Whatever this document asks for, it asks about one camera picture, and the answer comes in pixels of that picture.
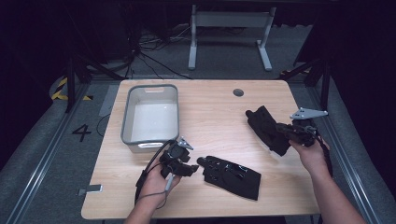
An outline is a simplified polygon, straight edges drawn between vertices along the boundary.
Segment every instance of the metal stand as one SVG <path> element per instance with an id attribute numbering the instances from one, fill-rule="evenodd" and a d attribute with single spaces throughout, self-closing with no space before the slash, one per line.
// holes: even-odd
<path id="1" fill-rule="evenodd" d="M 196 11 L 196 5 L 192 6 L 191 12 L 191 47 L 189 58 L 189 69 L 195 69 L 197 54 L 197 26 L 218 26 L 218 27 L 259 27 L 264 28 L 261 40 L 257 40 L 257 46 L 262 56 L 262 63 L 265 71 L 271 71 L 272 66 L 265 50 L 270 33 L 271 25 L 275 16 L 276 8 L 272 7 L 269 12 L 212 12 Z"/>
<path id="2" fill-rule="evenodd" d="M 305 63 L 289 72 L 283 71 L 285 75 L 280 77 L 279 79 L 288 80 L 289 78 L 297 76 L 308 68 L 311 68 L 311 70 L 309 71 L 308 76 L 305 78 L 304 84 L 307 87 L 314 87 L 317 85 L 320 78 L 323 77 L 320 95 L 320 106 L 322 110 L 327 111 L 331 75 L 328 60 L 317 59 L 312 62 Z"/>
<path id="3" fill-rule="evenodd" d="M 87 65 L 92 66 L 96 70 L 101 71 L 102 73 L 116 80 L 124 79 L 124 77 L 120 77 L 114 72 L 106 69 L 95 60 L 90 59 L 88 56 L 84 56 L 82 50 L 76 47 L 78 39 L 76 39 L 76 36 L 73 33 L 75 32 L 74 29 L 77 28 L 74 22 L 70 21 L 72 20 L 72 18 L 64 2 L 59 5 L 58 2 L 41 0 L 39 1 L 39 3 L 44 8 L 45 16 L 47 20 L 50 21 L 50 24 L 53 26 L 54 31 L 58 32 L 59 36 L 62 38 L 62 42 L 64 43 L 64 52 L 69 58 L 69 62 L 67 65 L 68 92 L 67 108 L 65 111 L 66 113 L 71 111 L 73 105 L 76 102 L 75 76 L 77 76 L 78 80 L 84 84 L 90 83 L 92 79 L 92 75 L 87 69 Z"/>

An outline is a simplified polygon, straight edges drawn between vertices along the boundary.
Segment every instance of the person's left hand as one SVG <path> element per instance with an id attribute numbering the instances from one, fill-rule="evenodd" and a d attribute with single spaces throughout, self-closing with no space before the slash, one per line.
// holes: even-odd
<path id="1" fill-rule="evenodd" d="M 157 157 L 148 168 L 148 170 L 150 170 L 151 168 L 152 170 L 148 173 L 148 177 L 143 185 L 142 190 L 140 191 L 139 199 L 137 201 L 137 203 L 144 202 L 145 205 L 153 209 L 156 209 L 157 207 L 162 205 L 166 195 L 169 194 L 169 192 L 180 182 L 181 179 L 181 176 L 175 175 L 172 180 L 170 189 L 165 192 L 165 187 L 168 183 L 168 179 L 164 179 L 161 175 L 161 169 L 163 167 L 159 163 L 160 159 L 159 157 Z"/>

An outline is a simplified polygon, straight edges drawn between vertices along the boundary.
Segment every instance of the black glove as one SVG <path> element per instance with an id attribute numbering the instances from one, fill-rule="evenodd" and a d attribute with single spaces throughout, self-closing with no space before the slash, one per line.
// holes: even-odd
<path id="1" fill-rule="evenodd" d="M 289 140 L 283 133 L 276 130 L 276 121 L 265 108 L 261 106 L 256 112 L 247 110 L 247 123 L 270 150 L 279 156 L 285 155 L 290 147 Z"/>
<path id="2" fill-rule="evenodd" d="M 205 182 L 241 197 L 258 200 L 261 174 L 239 164 L 212 156 L 201 157 L 197 162 L 205 168 Z"/>

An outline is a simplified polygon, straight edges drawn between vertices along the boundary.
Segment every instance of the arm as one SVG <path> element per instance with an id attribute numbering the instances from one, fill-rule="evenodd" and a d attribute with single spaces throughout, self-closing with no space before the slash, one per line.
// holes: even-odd
<path id="1" fill-rule="evenodd" d="M 171 187 L 168 191 L 164 191 L 168 180 L 161 176 L 161 165 L 155 166 L 159 163 L 157 158 L 150 166 L 154 167 L 149 173 L 142 190 L 140 191 L 139 199 L 131 211 L 129 216 L 125 219 L 125 224 L 149 224 L 152 215 L 157 207 L 161 206 L 167 194 L 180 182 L 180 176 L 176 175 Z"/>
<path id="2" fill-rule="evenodd" d="M 290 141 L 290 144 L 300 154 L 303 166 L 311 175 L 323 222 L 326 224 L 365 223 L 358 211 L 332 180 L 319 142 L 316 141 L 311 147 L 303 147 L 293 141 Z"/>

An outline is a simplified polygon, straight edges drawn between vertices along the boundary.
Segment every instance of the metal clamp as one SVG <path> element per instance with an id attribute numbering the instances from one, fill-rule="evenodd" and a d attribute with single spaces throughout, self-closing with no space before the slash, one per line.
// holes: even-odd
<path id="1" fill-rule="evenodd" d="M 190 146 L 190 144 L 184 139 L 183 136 L 180 137 L 180 140 L 178 140 L 177 145 L 180 147 L 190 149 L 190 150 L 194 150 L 194 148 L 192 146 Z"/>
<path id="2" fill-rule="evenodd" d="M 81 196 L 87 193 L 102 192 L 102 190 L 103 190 L 102 185 L 89 185 L 86 189 L 79 189 L 77 192 L 77 196 Z"/>

